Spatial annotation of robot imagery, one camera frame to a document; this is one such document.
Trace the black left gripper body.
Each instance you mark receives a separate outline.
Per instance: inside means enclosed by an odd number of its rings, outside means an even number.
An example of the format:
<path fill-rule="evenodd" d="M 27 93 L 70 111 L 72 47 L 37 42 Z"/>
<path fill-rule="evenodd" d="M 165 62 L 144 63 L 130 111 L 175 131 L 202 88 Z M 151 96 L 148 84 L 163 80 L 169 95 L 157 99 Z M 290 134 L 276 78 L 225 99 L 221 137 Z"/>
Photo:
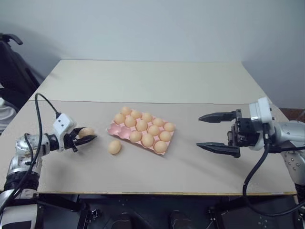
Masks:
<path fill-rule="evenodd" d="M 65 150 L 72 149 L 72 151 L 74 153 L 76 153 L 78 151 L 78 148 L 77 148 L 78 139 L 77 139 L 77 135 L 75 132 L 65 134 L 63 141 L 64 141 Z"/>

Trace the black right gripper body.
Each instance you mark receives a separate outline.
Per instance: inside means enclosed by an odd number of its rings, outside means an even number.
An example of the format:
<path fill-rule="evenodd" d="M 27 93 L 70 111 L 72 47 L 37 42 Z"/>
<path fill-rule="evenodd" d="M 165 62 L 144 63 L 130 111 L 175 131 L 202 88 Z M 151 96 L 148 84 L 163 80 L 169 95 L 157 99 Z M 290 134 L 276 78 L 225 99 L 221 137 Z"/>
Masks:
<path fill-rule="evenodd" d="M 228 113 L 228 121 L 235 120 L 228 131 L 228 147 L 231 150 L 237 150 L 240 147 L 255 146 L 259 139 L 259 133 L 256 131 L 251 118 L 243 118 L 240 109 Z"/>

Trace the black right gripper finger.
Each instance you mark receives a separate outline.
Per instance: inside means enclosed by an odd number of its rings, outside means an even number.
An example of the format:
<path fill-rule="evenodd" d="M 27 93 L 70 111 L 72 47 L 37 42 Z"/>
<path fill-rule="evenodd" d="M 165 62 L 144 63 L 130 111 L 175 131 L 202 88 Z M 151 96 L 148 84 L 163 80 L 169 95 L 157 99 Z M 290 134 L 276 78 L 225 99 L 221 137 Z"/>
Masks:
<path fill-rule="evenodd" d="M 230 122 L 237 118 L 236 111 L 231 112 L 216 112 L 211 114 L 206 114 L 198 118 L 199 121 L 207 123 L 220 123 L 220 122 Z"/>
<path fill-rule="evenodd" d="M 227 146 L 224 143 L 214 142 L 196 143 L 196 145 L 204 150 L 216 154 L 230 155 L 234 158 L 239 158 L 241 156 L 240 148 L 238 146 Z"/>

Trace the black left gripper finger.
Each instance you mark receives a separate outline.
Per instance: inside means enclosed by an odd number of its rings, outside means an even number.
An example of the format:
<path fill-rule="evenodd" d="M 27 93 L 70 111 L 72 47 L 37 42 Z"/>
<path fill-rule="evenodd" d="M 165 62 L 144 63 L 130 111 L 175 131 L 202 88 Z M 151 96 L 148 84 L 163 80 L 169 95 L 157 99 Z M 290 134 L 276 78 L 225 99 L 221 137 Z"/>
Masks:
<path fill-rule="evenodd" d="M 83 138 L 83 134 L 79 134 L 79 132 L 83 129 L 83 127 L 78 127 L 78 128 L 74 128 L 71 131 L 71 137 L 72 139 L 82 139 Z"/>
<path fill-rule="evenodd" d="M 92 140 L 94 140 L 96 137 L 97 137 L 96 135 L 86 135 L 83 138 L 77 139 L 75 141 L 75 145 L 80 146 L 83 144 L 87 144 L 87 143 L 91 142 Z"/>

